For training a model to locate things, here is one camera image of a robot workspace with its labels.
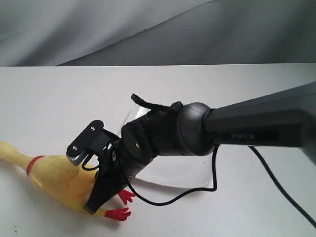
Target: rubber chicken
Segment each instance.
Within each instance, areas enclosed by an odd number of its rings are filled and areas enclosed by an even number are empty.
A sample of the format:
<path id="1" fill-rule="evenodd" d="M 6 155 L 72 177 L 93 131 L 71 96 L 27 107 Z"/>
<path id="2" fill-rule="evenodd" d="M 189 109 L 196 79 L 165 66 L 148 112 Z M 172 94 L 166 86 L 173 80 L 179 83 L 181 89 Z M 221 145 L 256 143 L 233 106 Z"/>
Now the rubber chicken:
<path id="1" fill-rule="evenodd" d="M 72 211 L 89 214 L 83 206 L 91 192 L 97 170 L 85 171 L 80 166 L 73 166 L 66 156 L 25 156 L 8 142 L 0 142 L 0 158 L 24 169 L 36 188 L 56 198 Z M 125 205 L 128 201 L 133 202 L 135 197 L 134 193 L 127 190 L 122 190 L 118 195 Z M 131 212 L 128 207 L 117 210 L 100 208 L 94 215 L 125 221 Z"/>

